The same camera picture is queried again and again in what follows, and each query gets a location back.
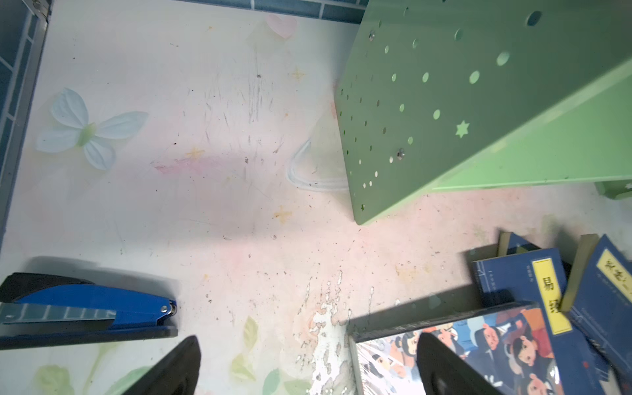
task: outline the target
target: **blue tiled floor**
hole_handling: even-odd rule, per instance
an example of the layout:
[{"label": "blue tiled floor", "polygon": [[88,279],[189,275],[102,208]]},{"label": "blue tiled floor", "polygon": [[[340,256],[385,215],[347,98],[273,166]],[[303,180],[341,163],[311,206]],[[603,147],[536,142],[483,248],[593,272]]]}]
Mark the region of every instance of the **blue tiled floor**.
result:
[{"label": "blue tiled floor", "polygon": [[360,24],[368,0],[184,0]]}]

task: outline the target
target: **round hole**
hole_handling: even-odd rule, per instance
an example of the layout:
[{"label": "round hole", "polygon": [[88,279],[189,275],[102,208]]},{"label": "round hole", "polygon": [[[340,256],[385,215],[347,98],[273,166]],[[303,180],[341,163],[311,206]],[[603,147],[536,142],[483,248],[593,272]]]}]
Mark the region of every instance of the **round hole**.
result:
[{"label": "round hole", "polygon": [[498,64],[499,66],[503,66],[508,61],[509,61],[509,52],[507,51],[501,52],[498,55],[498,58],[496,58],[496,64]]},{"label": "round hole", "polygon": [[540,18],[542,17],[542,11],[534,11],[531,13],[531,15],[529,15],[529,17],[526,19],[526,25],[527,26],[535,26],[537,25],[537,23],[540,21]]},{"label": "round hole", "polygon": [[476,83],[478,81],[478,77],[480,77],[480,73],[476,70],[470,74],[470,83]]}]

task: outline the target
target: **stapler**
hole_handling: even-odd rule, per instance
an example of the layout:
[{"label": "stapler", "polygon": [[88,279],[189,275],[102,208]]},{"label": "stapler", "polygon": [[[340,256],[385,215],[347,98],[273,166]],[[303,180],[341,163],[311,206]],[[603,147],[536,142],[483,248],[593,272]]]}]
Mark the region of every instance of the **stapler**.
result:
[{"label": "stapler", "polygon": [[0,285],[0,349],[175,337],[165,320],[176,311],[176,301],[161,296],[13,273]]}]

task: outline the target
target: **green leaf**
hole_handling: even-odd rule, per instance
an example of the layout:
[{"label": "green leaf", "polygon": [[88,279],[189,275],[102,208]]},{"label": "green leaf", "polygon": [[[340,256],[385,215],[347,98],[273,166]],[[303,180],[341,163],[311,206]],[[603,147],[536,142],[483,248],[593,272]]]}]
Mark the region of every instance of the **green leaf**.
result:
[{"label": "green leaf", "polygon": [[257,381],[255,374],[252,372],[252,367],[247,365],[246,358],[243,354],[239,354],[231,362],[231,374],[236,379]]},{"label": "green leaf", "polygon": [[37,369],[33,381],[46,395],[75,395],[70,385],[68,369],[57,365],[44,365]]},{"label": "green leaf", "polygon": [[281,382],[281,372],[279,369],[274,369],[264,381],[264,388],[261,391],[262,395],[272,395],[274,391],[276,391],[277,387],[279,387],[279,383]]},{"label": "green leaf", "polygon": [[252,319],[252,317],[248,317],[246,320],[246,325],[243,326],[243,342],[246,344],[246,348],[250,351],[257,342],[257,332],[259,331],[259,326],[257,322]]},{"label": "green leaf", "polygon": [[142,368],[132,370],[112,384],[104,395],[120,395],[124,393],[151,368],[151,366],[143,366]]},{"label": "green leaf", "polygon": [[283,383],[283,386],[289,395],[305,395],[312,388],[312,385],[306,380],[286,381]]}]

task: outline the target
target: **painted leaf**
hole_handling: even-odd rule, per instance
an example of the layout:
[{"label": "painted leaf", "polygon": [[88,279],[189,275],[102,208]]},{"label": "painted leaf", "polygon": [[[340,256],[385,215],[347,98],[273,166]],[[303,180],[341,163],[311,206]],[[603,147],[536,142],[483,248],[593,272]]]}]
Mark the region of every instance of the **painted leaf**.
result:
[{"label": "painted leaf", "polygon": [[58,126],[42,132],[37,137],[35,149],[50,154],[65,151],[74,147],[79,141],[81,131],[67,126]]},{"label": "painted leaf", "polygon": [[276,391],[277,387],[279,387],[279,383],[281,382],[281,372],[279,369],[274,369],[264,380],[264,388],[261,391],[262,395],[272,395],[274,391]]},{"label": "painted leaf", "polygon": [[246,344],[246,348],[251,350],[257,342],[257,334],[259,332],[259,326],[257,322],[248,317],[246,325],[243,326],[243,342]]},{"label": "painted leaf", "polygon": [[116,152],[103,138],[93,137],[83,146],[83,153],[91,165],[99,170],[108,170],[116,160]]},{"label": "painted leaf", "polygon": [[37,369],[33,381],[45,395],[75,395],[67,368],[44,365]]},{"label": "painted leaf", "polygon": [[286,381],[283,383],[283,386],[289,395],[305,395],[308,394],[312,388],[312,385],[306,380]]},{"label": "painted leaf", "polygon": [[114,116],[101,123],[97,128],[97,136],[105,138],[128,138],[140,130],[149,114],[142,111],[126,112]]},{"label": "painted leaf", "polygon": [[121,395],[127,388],[131,387],[136,381],[138,381],[145,373],[151,369],[151,366],[143,366],[127,373],[125,376],[118,379],[103,395]]},{"label": "painted leaf", "polygon": [[236,379],[257,381],[255,374],[252,372],[252,367],[247,365],[243,354],[239,354],[231,362],[231,374]]},{"label": "painted leaf", "polygon": [[64,88],[51,107],[51,115],[62,125],[82,129],[88,125],[88,109],[77,92]]}]

